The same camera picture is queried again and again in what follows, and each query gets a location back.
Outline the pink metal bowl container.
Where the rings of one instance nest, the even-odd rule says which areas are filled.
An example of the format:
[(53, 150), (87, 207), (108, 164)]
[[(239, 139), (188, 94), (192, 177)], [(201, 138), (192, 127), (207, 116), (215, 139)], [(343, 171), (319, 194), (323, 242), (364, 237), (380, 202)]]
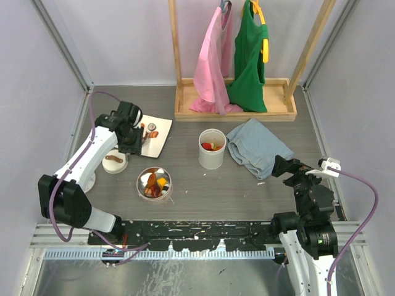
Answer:
[(171, 198), (172, 178), (165, 169), (150, 167), (137, 177), (136, 190), (143, 200), (151, 204), (161, 204)]

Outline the orange food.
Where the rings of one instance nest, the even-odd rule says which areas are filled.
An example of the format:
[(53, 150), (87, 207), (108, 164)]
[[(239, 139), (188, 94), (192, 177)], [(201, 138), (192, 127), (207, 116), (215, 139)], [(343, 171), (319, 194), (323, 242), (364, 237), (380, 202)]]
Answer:
[(214, 152), (214, 151), (218, 151), (221, 150), (223, 146), (217, 146), (215, 143), (213, 142), (203, 142), (201, 143), (201, 147), (204, 150), (207, 150), (209, 152)]

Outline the blue denim shorts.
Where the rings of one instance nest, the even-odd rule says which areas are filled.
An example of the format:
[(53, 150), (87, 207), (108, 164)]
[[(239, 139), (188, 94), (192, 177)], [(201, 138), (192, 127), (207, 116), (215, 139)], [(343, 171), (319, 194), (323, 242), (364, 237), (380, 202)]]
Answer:
[(226, 139), (232, 159), (260, 181), (271, 175), (277, 155), (286, 160), (294, 156), (286, 144), (254, 118), (230, 131)]

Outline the tall white cylinder container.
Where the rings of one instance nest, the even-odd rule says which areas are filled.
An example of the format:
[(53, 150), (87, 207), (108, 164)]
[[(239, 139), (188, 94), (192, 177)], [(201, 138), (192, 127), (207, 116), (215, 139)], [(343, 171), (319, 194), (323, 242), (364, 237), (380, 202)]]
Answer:
[[(203, 142), (213, 142), (217, 146), (223, 147), (221, 150), (209, 152), (201, 147), (201, 143)], [(225, 135), (218, 129), (206, 129), (200, 134), (198, 144), (199, 163), (201, 166), (208, 170), (218, 169), (222, 165), (225, 155), (225, 148), (227, 145)]]

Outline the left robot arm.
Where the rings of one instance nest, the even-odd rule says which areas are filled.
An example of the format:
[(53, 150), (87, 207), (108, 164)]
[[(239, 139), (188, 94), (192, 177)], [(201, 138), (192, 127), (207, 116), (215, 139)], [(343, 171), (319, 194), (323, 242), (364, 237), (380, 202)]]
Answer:
[(84, 189), (108, 152), (114, 147), (122, 154), (141, 153), (143, 128), (141, 109), (131, 102), (121, 101), (117, 110), (92, 118), (92, 129), (75, 155), (53, 175), (42, 175), (38, 181), (41, 214), (49, 219), (61, 240), (60, 223), (71, 229), (101, 232), (109, 244), (123, 239), (119, 216), (94, 208)]

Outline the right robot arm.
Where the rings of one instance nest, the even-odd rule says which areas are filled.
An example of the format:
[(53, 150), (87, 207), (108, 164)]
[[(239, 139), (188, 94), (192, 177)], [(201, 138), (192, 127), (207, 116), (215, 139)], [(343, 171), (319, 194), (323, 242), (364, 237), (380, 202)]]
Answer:
[(293, 189), (295, 212), (274, 214), (270, 233), (282, 243), (288, 259), (288, 273), (296, 295), (326, 295), (328, 272), (338, 255), (338, 238), (331, 222), (334, 193), (321, 184), (337, 178), (340, 165), (332, 158), (321, 159), (319, 168), (297, 159), (275, 157), (272, 176), (290, 173), (283, 181)]

